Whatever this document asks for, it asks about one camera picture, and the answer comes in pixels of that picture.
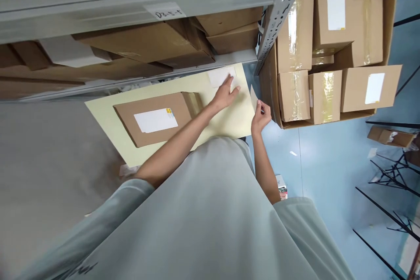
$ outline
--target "white paper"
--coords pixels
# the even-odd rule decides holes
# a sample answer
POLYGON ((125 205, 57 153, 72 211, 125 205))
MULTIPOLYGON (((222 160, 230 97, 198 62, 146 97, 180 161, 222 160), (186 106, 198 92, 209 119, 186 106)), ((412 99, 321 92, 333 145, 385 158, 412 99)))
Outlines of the white paper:
POLYGON ((346 29, 346 0, 327 0, 328 30, 346 29))
POLYGON ((231 74, 231 76, 233 76, 231 90, 233 90, 236 86, 239 85, 236 78, 235 67, 224 67, 220 69, 214 69, 211 71, 207 71, 207 74, 209 75, 210 84, 212 88, 219 88, 219 86, 221 86, 228 77, 228 74, 231 74))
POLYGON ((309 90, 309 107, 314 107, 314 96, 312 95, 312 90, 309 90))
POLYGON ((157 109, 151 112, 135 114, 134 118, 141 132, 152 133, 159 130, 178 127, 175 116, 170 108, 157 109))
POLYGON ((249 91, 249 93, 251 95, 252 108, 254 108, 254 111, 255 111, 257 110, 258 97, 255 94, 254 87, 252 85, 251 85, 251 90, 249 91))
POLYGON ((369 74, 367 80, 365 104, 378 103, 381 100, 382 85, 384 83, 385 73, 369 74))
POLYGON ((176 2, 150 4, 144 8, 159 21, 187 17, 176 2))

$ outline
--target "packing tape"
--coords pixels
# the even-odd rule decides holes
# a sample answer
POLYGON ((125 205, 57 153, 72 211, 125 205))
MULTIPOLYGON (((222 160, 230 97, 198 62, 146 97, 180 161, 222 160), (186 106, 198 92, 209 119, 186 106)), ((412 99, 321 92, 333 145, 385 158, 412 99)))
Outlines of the packing tape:
POLYGON ((294 86, 294 108, 293 108, 293 120, 302 120, 302 113, 300 111, 301 106, 305 103, 305 98, 303 95, 299 95, 297 86, 297 82, 301 79, 301 73, 293 72, 293 82, 292 86, 294 86))
POLYGON ((289 55, 290 55, 290 70, 301 70, 302 64, 298 63, 297 53, 299 52, 298 46, 298 15, 301 11, 301 1, 295 0, 287 15, 289 22, 289 55))
POLYGON ((333 120, 334 72, 324 72, 322 78, 322 123, 333 120))
POLYGON ((363 40, 364 40, 364 62, 366 66, 371 63, 371 3, 372 0, 363 0, 363 40))

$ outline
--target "white card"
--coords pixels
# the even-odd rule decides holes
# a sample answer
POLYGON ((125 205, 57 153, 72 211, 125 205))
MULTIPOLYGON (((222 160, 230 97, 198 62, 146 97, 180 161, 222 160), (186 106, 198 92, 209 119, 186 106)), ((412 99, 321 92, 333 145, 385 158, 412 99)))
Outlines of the white card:
POLYGON ((251 90, 249 91, 249 93, 251 95, 252 108, 254 108, 254 111, 256 111, 257 110, 258 97, 257 97, 257 94, 255 94, 254 87, 252 85, 251 85, 251 90))
POLYGON ((170 108, 135 114, 134 118, 136 119, 141 132, 144 133, 152 133, 178 127, 178 123, 170 108))
POLYGON ((369 74, 366 88, 365 104, 378 103, 381 100, 382 85, 384 84, 385 73, 369 74))
POLYGON ((239 85, 236 79, 235 67, 224 67, 220 69, 214 69, 211 71, 207 71, 207 73, 209 75, 210 84, 212 88, 219 88, 219 86, 221 86, 228 77, 228 74, 231 74, 231 76, 233 76, 231 90, 239 85))
POLYGON ((159 21, 187 17, 175 2, 150 4, 145 5, 144 8, 159 21))
POLYGON ((328 30, 346 29, 346 0, 327 0, 328 30))

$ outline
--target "cardboard box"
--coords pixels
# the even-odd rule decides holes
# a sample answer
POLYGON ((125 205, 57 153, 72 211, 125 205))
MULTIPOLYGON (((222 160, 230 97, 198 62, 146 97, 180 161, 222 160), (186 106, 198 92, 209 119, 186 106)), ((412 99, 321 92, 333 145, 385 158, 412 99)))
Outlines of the cardboard box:
POLYGON ((310 119, 308 70, 279 73, 278 81, 281 119, 285 123, 310 119))
POLYGON ((312 68, 314 0, 295 0, 277 37, 278 72, 312 68))
POLYGON ((82 82, 0 77, 0 99, 18 99, 33 94, 76 88, 82 82))
POLYGON ((255 49, 258 39, 258 23, 252 23, 232 31, 207 37, 219 55, 246 49, 255 49))
POLYGON ((401 68, 402 65, 344 69, 341 112, 393 106, 401 68))
POLYGON ((410 146, 416 135, 399 130, 372 126, 367 137, 382 144, 406 148, 410 146))
POLYGON ((137 148, 169 140, 202 108, 200 95, 189 92, 114 105, 137 148))
POLYGON ((188 19, 177 19, 75 34, 73 37, 86 45, 151 63, 195 53, 198 38, 190 38, 194 34, 193 28, 188 19))
POLYGON ((309 106, 314 125, 340 120, 342 71, 309 75, 309 106))
POLYGON ((383 0, 353 0, 357 25, 354 42, 340 50, 336 68, 361 67, 383 61, 383 0))
POLYGON ((207 41, 204 33, 196 28, 194 28, 192 31, 196 33, 193 35, 193 37, 198 39, 198 43, 196 45, 198 50, 196 52, 192 52, 190 54, 179 57, 161 60, 159 62, 174 69, 201 66, 204 64, 215 62, 214 54, 211 51, 210 43, 207 41))
POLYGON ((171 67, 159 63, 142 63, 112 53, 110 56, 111 62, 81 68, 53 66, 38 71, 31 71, 26 66, 3 68, 0 69, 0 77, 88 82, 151 77, 172 71, 171 67))
POLYGON ((17 42, 13 43, 12 46, 25 65, 32 71, 46 69, 53 65, 37 42, 17 42))
POLYGON ((208 36, 222 34, 261 20, 263 7, 197 16, 208 36))
POLYGON ((77 42, 71 35, 43 38, 39 42, 55 64, 80 68, 111 61, 108 52, 77 42))
POLYGON ((353 0, 315 0, 313 56, 332 55, 354 41, 353 0))
POLYGON ((11 45, 0 45, 0 68, 22 65, 24 65, 24 62, 11 45))
POLYGON ((334 63, 334 55, 312 58, 312 70, 309 74, 321 72, 334 63))

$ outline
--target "paper sheet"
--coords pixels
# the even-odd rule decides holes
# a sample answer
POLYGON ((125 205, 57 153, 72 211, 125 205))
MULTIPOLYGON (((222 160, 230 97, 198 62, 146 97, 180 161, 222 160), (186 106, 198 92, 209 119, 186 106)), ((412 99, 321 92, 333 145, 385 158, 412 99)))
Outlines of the paper sheet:
POLYGON ((152 133, 178 127, 178 123, 170 108, 162 108, 151 112, 135 114, 134 118, 136 119, 141 132, 144 133, 152 133))
POLYGON ((346 0, 327 0, 328 30, 346 29, 346 0))
POLYGON ((219 88, 219 86, 221 86, 224 80, 226 80, 226 78, 228 77, 228 74, 231 74, 231 76, 233 76, 231 90, 233 90, 236 86, 238 86, 238 80, 236 78, 235 68, 232 66, 207 71, 207 73, 209 75, 210 84, 212 88, 219 88))
POLYGON ((385 73, 369 74, 366 88, 365 104, 378 103, 381 100, 382 85, 384 83, 385 73))

